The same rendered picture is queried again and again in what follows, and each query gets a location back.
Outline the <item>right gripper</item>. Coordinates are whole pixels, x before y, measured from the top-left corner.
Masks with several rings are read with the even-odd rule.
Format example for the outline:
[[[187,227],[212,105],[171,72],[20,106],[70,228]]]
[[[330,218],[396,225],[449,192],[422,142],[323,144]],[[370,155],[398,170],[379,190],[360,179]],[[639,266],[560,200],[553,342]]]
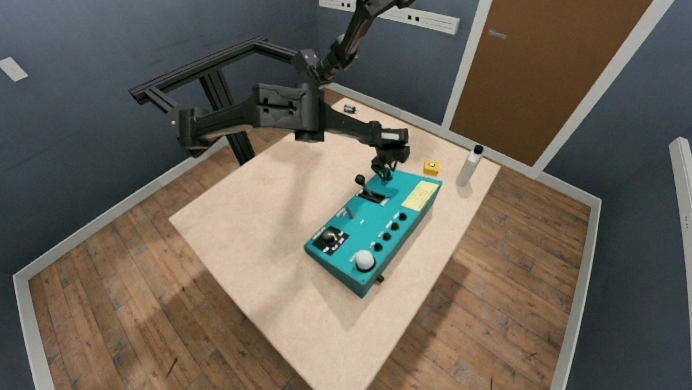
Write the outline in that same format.
[[[389,146],[389,145],[390,145],[390,143],[389,143],[387,146]],[[395,172],[395,169],[396,169],[396,166],[397,166],[397,163],[398,163],[398,161],[397,161],[394,157],[392,157],[388,162],[380,161],[379,155],[378,155],[378,150],[377,150],[377,149],[383,149],[383,148],[386,148],[387,146],[375,148],[376,156],[371,160],[371,169],[372,169],[372,170],[380,177],[380,179],[381,179],[382,181],[384,181],[384,182],[386,181],[386,176],[387,176],[387,171],[388,171],[388,169],[387,169],[387,168],[383,168],[383,167],[385,167],[385,165],[387,164],[387,165],[389,166],[390,170],[391,170],[392,172]],[[391,164],[392,164],[394,161],[395,161],[395,163],[394,163],[394,166],[393,166],[393,168],[392,168],[392,165],[391,165]],[[379,173],[379,171],[380,171],[381,173],[383,173],[383,177],[381,176],[381,174]]]

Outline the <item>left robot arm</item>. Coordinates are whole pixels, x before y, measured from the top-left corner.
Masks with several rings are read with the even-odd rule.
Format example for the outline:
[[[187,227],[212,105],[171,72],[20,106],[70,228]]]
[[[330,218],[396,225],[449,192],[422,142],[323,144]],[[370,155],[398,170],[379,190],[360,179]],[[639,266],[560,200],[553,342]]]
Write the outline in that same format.
[[[335,42],[330,46],[331,52],[326,55],[326,58],[322,58],[317,63],[308,66],[317,83],[331,82],[335,79],[336,72],[340,66],[343,70],[347,70],[357,63],[353,61],[359,60],[357,55],[358,46],[377,16],[394,6],[397,6],[399,10],[409,7],[414,1],[356,0],[355,11],[346,33],[336,38]]]

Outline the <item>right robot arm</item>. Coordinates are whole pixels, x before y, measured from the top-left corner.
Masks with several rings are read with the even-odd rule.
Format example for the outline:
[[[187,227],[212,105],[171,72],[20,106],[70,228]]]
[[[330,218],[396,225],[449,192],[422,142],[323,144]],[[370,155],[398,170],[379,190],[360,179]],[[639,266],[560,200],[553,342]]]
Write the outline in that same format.
[[[245,100],[212,113],[202,108],[179,110],[175,140],[180,148],[196,157],[219,136],[253,128],[293,133],[294,141],[305,143],[325,142],[329,131],[372,148],[390,143],[377,149],[380,161],[394,157],[405,164],[410,158],[410,146],[402,145],[408,144],[408,128],[382,128],[377,120],[366,123],[341,113],[324,102],[323,90],[311,84],[299,83],[294,88],[256,84],[252,91]]]

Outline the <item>white bottle with black cap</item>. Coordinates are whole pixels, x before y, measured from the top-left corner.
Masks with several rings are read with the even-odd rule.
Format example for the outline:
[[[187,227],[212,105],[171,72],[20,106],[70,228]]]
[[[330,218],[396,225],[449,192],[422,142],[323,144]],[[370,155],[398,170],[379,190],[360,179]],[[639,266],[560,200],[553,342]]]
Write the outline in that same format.
[[[459,187],[465,187],[470,181],[476,167],[483,157],[484,147],[481,145],[475,145],[474,149],[468,154],[462,169],[455,181]]]

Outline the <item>teal control console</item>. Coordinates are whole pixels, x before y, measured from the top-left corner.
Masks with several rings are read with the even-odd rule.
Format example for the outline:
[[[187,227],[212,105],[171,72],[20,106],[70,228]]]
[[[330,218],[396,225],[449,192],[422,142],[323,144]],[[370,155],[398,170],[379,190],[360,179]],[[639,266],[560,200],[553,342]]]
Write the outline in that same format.
[[[355,182],[363,187],[303,245],[311,258],[361,299],[377,276],[383,282],[381,274],[433,206],[443,184],[384,168],[385,182],[375,174],[365,184],[365,177],[356,175]]]

